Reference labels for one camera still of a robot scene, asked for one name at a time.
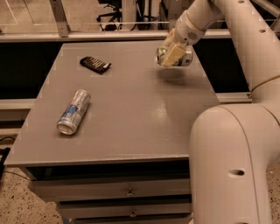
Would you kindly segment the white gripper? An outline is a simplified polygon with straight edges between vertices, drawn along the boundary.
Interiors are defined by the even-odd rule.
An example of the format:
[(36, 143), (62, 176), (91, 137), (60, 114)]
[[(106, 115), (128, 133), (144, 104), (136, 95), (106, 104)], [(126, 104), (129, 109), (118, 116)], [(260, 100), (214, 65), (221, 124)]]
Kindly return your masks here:
[(171, 29), (162, 47), (164, 50), (161, 65), (171, 67), (176, 61), (186, 53), (186, 47), (174, 44), (175, 40), (180, 43), (193, 46), (205, 35), (205, 31), (198, 28), (189, 18), (188, 11), (185, 10)]

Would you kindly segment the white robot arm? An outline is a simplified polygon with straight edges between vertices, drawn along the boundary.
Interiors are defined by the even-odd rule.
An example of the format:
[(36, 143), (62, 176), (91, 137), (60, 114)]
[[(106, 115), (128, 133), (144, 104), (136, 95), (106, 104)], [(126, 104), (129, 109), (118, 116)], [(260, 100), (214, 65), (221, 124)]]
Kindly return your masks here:
[(172, 66), (225, 19), (252, 94), (194, 122), (189, 163), (194, 224), (272, 224), (267, 167), (279, 155), (280, 41), (250, 0), (194, 0), (163, 43)]

